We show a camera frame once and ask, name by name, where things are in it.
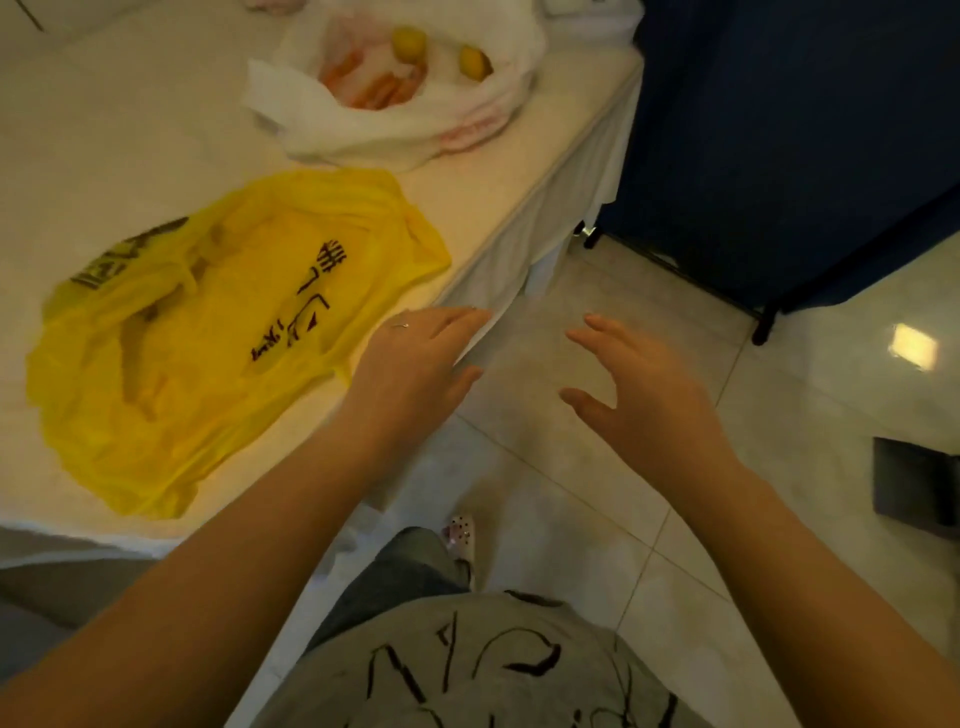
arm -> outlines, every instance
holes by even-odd
[[[707,548],[805,726],[960,725],[960,676],[736,458],[707,393],[663,343],[586,317],[569,331],[616,384],[564,389]]]
[[[486,311],[401,314],[344,403],[70,641],[0,691],[4,726],[223,725],[362,496],[463,400]]]

left hand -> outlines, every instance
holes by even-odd
[[[359,442],[387,473],[453,414],[480,378],[480,367],[453,371],[488,310],[404,311],[373,333],[330,426]]]

white shoe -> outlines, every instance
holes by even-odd
[[[457,561],[467,564],[470,572],[470,590],[473,591],[476,587],[476,568],[473,565],[476,557],[476,528],[473,524],[473,516],[459,514],[452,516],[441,533],[450,555]]]

grey t-shirt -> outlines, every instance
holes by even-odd
[[[704,728],[610,630],[508,594],[408,602],[308,653],[255,728]]]

yellow plastic bag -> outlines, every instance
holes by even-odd
[[[27,394],[79,483],[118,513],[177,518],[198,480],[449,264],[388,172],[276,175],[61,283]]]

